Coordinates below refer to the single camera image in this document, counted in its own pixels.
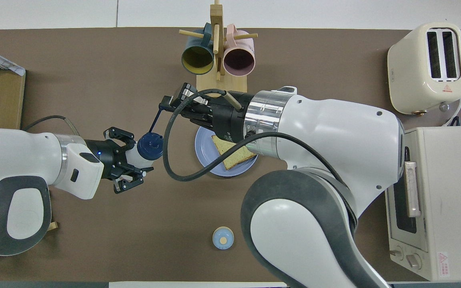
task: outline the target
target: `toast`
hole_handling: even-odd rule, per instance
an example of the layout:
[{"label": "toast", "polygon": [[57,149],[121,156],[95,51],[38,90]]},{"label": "toast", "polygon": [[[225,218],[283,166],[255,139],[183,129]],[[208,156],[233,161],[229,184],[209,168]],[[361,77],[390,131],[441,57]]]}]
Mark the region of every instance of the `toast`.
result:
[{"label": "toast", "polygon": [[[223,153],[225,153],[227,150],[229,150],[232,146],[235,145],[232,142],[227,142],[225,140],[218,138],[216,135],[211,136],[211,138],[212,142],[216,146],[216,150],[218,150],[218,153],[220,153],[220,155],[223,155]],[[240,164],[253,158],[255,155],[255,153],[250,152],[245,146],[243,146],[240,149],[238,149],[238,151],[232,153],[232,155],[223,160],[225,170],[229,170],[237,164]]]}]

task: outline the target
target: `plate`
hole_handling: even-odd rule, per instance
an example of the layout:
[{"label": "plate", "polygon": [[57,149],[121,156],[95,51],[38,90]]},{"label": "plate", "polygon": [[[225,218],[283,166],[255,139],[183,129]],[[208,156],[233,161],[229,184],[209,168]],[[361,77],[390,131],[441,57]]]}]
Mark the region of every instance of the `plate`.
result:
[{"label": "plate", "polygon": [[[199,159],[200,164],[202,164],[204,167],[209,165],[220,156],[220,153],[218,153],[218,150],[216,149],[216,146],[211,139],[211,136],[213,135],[213,131],[205,129],[204,127],[200,127],[197,131],[197,135],[195,136],[195,153],[197,154],[197,158]],[[229,170],[225,170],[225,165],[222,162],[218,164],[218,166],[214,167],[211,170],[211,173],[222,177],[233,177],[240,175],[252,167],[256,160],[257,155],[255,155],[252,159],[237,164]]]}]

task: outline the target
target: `warning label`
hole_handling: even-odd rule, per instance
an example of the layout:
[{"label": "warning label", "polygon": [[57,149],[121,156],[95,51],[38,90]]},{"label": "warning label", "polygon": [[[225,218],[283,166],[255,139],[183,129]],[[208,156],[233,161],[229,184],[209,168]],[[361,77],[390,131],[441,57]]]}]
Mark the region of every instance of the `warning label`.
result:
[{"label": "warning label", "polygon": [[446,85],[446,87],[444,87],[444,89],[442,90],[443,92],[452,92],[451,88],[449,87],[449,85]]},{"label": "warning label", "polygon": [[439,252],[439,275],[441,277],[449,277],[449,257],[447,252]]}]

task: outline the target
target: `pink mug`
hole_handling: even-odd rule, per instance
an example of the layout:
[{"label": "pink mug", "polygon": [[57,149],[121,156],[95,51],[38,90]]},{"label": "pink mug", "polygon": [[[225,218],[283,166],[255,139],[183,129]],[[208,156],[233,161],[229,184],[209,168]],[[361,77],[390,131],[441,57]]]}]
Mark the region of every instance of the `pink mug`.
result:
[{"label": "pink mug", "polygon": [[249,34],[247,31],[238,30],[234,24],[227,26],[227,41],[223,52],[223,67],[225,71],[234,76],[249,75],[256,67],[254,40],[235,40],[238,35]]}]

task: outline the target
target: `dark green mug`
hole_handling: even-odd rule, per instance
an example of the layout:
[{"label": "dark green mug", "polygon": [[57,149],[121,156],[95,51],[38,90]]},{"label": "dark green mug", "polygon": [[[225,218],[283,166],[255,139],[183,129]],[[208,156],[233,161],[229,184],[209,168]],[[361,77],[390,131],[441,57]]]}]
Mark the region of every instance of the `dark green mug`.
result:
[{"label": "dark green mug", "polygon": [[206,23],[204,29],[196,29],[194,32],[204,34],[204,37],[188,36],[186,47],[181,55],[181,63],[190,73],[203,75],[211,71],[214,65],[211,23]]}]

